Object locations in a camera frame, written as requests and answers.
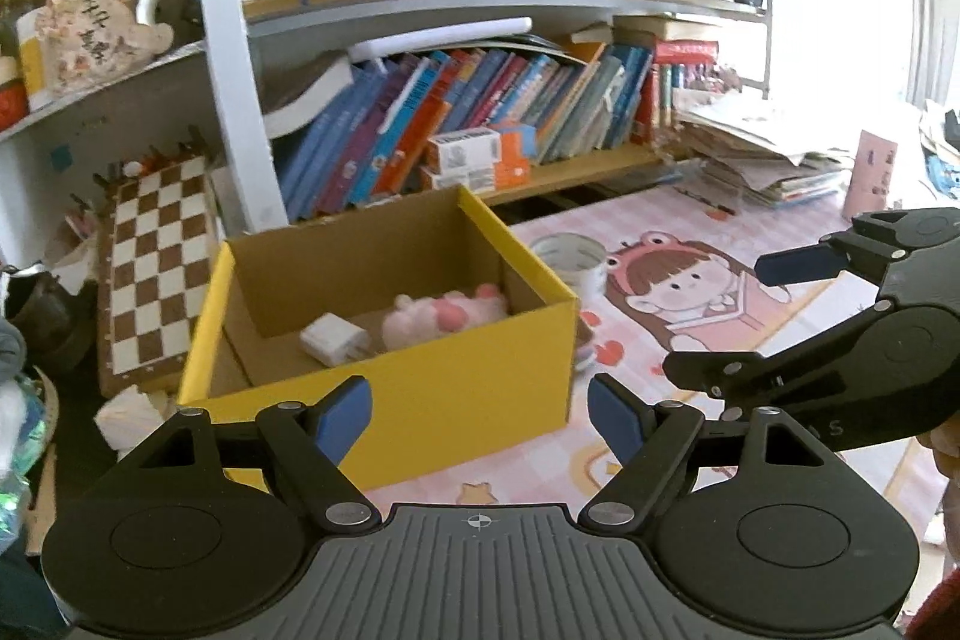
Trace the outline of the wooden chess board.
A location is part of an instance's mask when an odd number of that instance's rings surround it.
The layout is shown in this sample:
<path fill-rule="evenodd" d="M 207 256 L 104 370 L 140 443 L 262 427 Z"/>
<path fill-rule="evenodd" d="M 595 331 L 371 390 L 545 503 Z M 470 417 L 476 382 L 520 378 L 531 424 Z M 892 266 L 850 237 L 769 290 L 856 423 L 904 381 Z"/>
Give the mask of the wooden chess board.
<path fill-rule="evenodd" d="M 202 156 L 112 185 L 99 230 L 101 395 L 179 390 L 217 252 Z"/>

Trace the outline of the orange white box upper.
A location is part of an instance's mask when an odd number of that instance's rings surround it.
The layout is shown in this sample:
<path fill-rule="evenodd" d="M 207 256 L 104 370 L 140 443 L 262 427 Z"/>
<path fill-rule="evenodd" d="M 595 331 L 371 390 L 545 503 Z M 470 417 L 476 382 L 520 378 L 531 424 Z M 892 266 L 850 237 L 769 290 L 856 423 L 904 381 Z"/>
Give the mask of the orange white box upper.
<path fill-rule="evenodd" d="M 535 146 L 535 130 L 529 125 L 467 128 L 431 136 L 425 164 L 436 174 L 454 174 L 494 166 L 505 159 L 530 159 Z"/>

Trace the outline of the row of leaning books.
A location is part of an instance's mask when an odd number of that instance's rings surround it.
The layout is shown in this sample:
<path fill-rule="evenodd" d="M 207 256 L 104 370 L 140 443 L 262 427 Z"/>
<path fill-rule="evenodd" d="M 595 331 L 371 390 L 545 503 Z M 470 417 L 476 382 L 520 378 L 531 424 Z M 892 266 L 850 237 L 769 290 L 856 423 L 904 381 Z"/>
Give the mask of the row of leaning books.
<path fill-rule="evenodd" d="M 670 127 L 675 92 L 718 91 L 719 44 L 651 31 L 583 29 L 564 44 L 537 35 L 438 37 L 398 50 L 320 60 L 298 91 L 263 115 L 290 221 L 332 216 L 423 190 L 428 140 L 524 124 L 535 169 L 649 146 Z"/>

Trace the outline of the white charger adapter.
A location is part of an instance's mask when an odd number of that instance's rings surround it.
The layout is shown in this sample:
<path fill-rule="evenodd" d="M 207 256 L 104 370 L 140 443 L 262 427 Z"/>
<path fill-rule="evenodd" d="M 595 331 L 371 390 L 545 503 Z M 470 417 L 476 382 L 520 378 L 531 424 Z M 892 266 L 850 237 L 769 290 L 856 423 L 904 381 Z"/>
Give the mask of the white charger adapter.
<path fill-rule="evenodd" d="M 371 338 L 361 326 L 327 312 L 299 331 L 299 346 L 325 367 L 337 367 L 366 359 Z"/>

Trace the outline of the pink cup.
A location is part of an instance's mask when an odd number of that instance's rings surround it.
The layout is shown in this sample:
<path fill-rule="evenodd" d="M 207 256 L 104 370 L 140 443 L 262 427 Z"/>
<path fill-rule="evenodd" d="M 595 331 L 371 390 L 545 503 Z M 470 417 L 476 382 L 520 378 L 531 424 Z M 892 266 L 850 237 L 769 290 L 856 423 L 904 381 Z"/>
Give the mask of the pink cup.
<path fill-rule="evenodd" d="M 887 208 L 897 149 L 895 142 L 862 131 L 841 209 L 845 220 Z"/>

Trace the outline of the clear tape roll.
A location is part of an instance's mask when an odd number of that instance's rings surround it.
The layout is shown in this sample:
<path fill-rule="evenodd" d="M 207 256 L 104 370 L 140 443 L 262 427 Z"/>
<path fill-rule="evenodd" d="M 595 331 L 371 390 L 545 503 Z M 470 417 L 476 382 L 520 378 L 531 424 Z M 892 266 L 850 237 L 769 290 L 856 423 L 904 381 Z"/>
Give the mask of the clear tape roll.
<path fill-rule="evenodd" d="M 601 242 L 590 237 L 562 232 L 540 237 L 530 252 L 542 260 L 583 304 L 605 296 L 608 253 Z"/>

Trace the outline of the orange white box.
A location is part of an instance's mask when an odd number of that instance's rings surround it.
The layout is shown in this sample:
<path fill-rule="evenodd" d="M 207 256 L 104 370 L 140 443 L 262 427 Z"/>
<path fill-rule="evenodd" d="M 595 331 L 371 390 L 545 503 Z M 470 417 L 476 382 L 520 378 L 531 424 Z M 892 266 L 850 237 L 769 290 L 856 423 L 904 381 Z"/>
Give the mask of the orange white box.
<path fill-rule="evenodd" d="M 535 146 L 535 130 L 529 125 L 467 128 L 431 136 L 425 164 L 436 174 L 454 174 L 494 166 L 505 159 L 530 159 Z"/>
<path fill-rule="evenodd" d="M 512 163 L 485 164 L 470 169 L 441 174 L 428 166 L 420 167 L 420 184 L 423 190 L 466 187 L 473 193 L 491 193 L 526 185 L 530 181 L 530 163 L 527 159 Z"/>

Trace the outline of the black pencil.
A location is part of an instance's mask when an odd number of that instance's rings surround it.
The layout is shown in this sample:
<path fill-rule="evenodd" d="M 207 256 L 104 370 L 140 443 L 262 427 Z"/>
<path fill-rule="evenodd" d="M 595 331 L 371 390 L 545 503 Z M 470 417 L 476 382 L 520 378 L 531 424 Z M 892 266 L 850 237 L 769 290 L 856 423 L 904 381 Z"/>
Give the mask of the black pencil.
<path fill-rule="evenodd" d="M 735 209 L 729 208 L 729 206 L 721 205 L 718 202 L 711 202 L 706 197 L 697 195 L 697 193 L 692 193 L 692 191 L 680 190 L 680 195 L 685 195 L 686 198 L 690 198 L 693 202 L 700 203 L 700 205 L 706 206 L 706 208 L 713 209 L 716 213 L 726 214 L 726 216 L 737 216 L 737 211 Z"/>

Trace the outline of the stack of papers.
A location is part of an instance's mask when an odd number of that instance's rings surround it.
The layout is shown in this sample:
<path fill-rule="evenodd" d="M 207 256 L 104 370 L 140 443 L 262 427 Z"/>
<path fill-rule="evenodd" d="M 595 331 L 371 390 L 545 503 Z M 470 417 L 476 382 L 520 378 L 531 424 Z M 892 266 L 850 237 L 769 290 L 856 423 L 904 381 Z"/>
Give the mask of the stack of papers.
<path fill-rule="evenodd" d="M 727 92 L 672 110 L 701 175 L 770 208 L 833 195 L 850 181 L 850 142 L 802 110 Z"/>

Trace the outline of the pink checkered table mat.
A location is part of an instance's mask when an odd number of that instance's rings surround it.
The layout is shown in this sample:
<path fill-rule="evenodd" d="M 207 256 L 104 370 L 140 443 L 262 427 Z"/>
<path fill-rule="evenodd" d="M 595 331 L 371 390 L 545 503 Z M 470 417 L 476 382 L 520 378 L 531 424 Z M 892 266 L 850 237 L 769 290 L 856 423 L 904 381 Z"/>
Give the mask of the pink checkered table mat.
<path fill-rule="evenodd" d="M 847 225 L 835 197 L 781 209 L 745 205 L 721 216 L 677 188 L 658 187 L 519 223 L 512 232 L 545 260 L 579 237 L 596 245 L 586 263 L 599 268 L 604 286 L 581 304 L 592 330 L 594 370 L 652 401 L 674 398 L 714 416 L 719 399 L 701 386 L 672 385 L 662 369 L 665 354 L 773 354 L 857 312 L 872 312 L 874 286 L 850 273 L 794 286 L 765 286 L 754 275 L 761 255 L 813 244 Z M 556 492 L 581 509 L 617 470 L 610 448 L 587 424 L 586 380 L 576 375 L 571 419 L 558 434 L 399 479 L 376 491 L 376 502 L 447 497 L 505 505 Z"/>

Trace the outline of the yellow cardboard box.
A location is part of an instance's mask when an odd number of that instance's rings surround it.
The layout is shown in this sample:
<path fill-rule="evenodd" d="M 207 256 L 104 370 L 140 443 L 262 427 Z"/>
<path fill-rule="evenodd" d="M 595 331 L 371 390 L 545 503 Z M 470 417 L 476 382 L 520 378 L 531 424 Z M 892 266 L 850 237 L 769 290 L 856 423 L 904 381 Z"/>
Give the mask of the yellow cardboard box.
<path fill-rule="evenodd" d="M 428 191 L 224 242 L 179 401 L 217 422 L 366 378 L 363 489 L 562 429 L 579 304 L 480 198 Z"/>

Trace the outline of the orange white box lower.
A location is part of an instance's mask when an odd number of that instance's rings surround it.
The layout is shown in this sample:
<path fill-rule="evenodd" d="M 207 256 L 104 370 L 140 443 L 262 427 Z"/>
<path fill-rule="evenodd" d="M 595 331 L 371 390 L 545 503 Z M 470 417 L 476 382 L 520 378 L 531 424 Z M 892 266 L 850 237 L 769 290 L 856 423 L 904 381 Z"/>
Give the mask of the orange white box lower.
<path fill-rule="evenodd" d="M 473 193 L 491 193 L 526 185 L 530 181 L 530 163 L 527 159 L 512 163 L 485 164 L 470 169 L 441 174 L 428 166 L 420 167 L 420 184 L 423 190 L 466 187 Z"/>

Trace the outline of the pink plush paw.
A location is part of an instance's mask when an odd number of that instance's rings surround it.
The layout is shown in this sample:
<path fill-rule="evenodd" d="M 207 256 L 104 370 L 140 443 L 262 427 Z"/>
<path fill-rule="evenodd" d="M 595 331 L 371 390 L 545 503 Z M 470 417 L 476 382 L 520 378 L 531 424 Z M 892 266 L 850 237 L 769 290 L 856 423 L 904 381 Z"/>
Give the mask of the pink plush paw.
<path fill-rule="evenodd" d="M 382 344 L 387 351 L 407 349 L 496 323 L 508 315 L 508 299 L 494 284 L 480 284 L 471 296 L 460 291 L 420 299 L 400 294 L 382 320 Z"/>

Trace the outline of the cat figurine ornament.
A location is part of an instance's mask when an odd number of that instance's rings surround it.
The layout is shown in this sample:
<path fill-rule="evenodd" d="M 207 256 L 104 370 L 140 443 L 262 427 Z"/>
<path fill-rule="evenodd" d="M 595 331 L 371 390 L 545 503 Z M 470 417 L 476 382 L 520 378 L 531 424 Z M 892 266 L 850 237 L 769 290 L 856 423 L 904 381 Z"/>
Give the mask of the cat figurine ornament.
<path fill-rule="evenodd" d="M 117 80 L 172 47 L 156 19 L 160 0 L 46 0 L 37 12 L 50 91 L 57 96 Z"/>

